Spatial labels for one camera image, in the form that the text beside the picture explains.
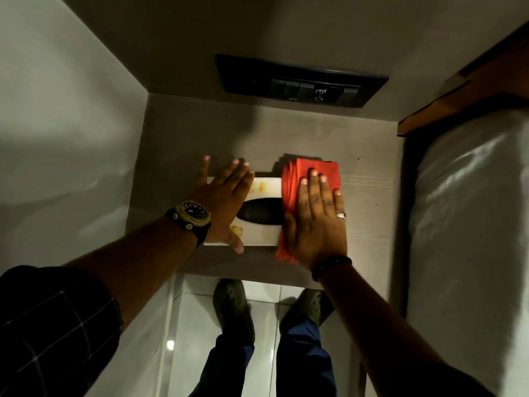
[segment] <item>black checkered sleeve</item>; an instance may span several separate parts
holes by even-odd
[[[117,301],[92,275],[18,266],[0,277],[0,396],[82,396],[116,352]]]

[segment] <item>foot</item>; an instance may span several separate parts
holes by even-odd
[[[281,334],[287,332],[306,318],[318,327],[334,312],[334,307],[325,291],[306,288],[279,324]]]
[[[255,330],[241,280],[223,278],[213,293],[213,306],[224,335],[243,346],[254,344]]]

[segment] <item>person's right arm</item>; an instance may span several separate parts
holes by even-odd
[[[347,256],[345,219],[336,216],[343,211],[340,190],[332,192],[325,176],[314,170],[308,179],[301,179],[297,214],[286,214],[285,235],[291,253],[311,272],[328,258]],[[403,371],[411,379],[413,372],[419,374],[414,368],[447,367],[354,267],[334,266],[324,271],[318,281],[358,347],[366,372],[380,395],[393,395],[402,388]]]

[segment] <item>hand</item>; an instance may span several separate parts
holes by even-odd
[[[322,260],[347,255],[346,220],[336,217],[343,211],[340,190],[333,198],[326,176],[311,170],[299,181],[297,217],[285,214],[284,231],[290,253],[311,272]]]
[[[230,224],[248,196],[255,173],[250,171],[247,162],[233,160],[208,184],[209,160],[209,156],[204,158],[195,190],[190,197],[211,213],[211,227],[205,242],[227,243],[237,253],[242,253],[242,241],[230,230]]]

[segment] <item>bracelet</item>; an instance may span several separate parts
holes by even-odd
[[[353,261],[347,256],[335,256],[334,258],[322,260],[314,266],[314,269],[312,270],[312,280],[318,281],[318,278],[327,270],[344,264],[352,265]]]

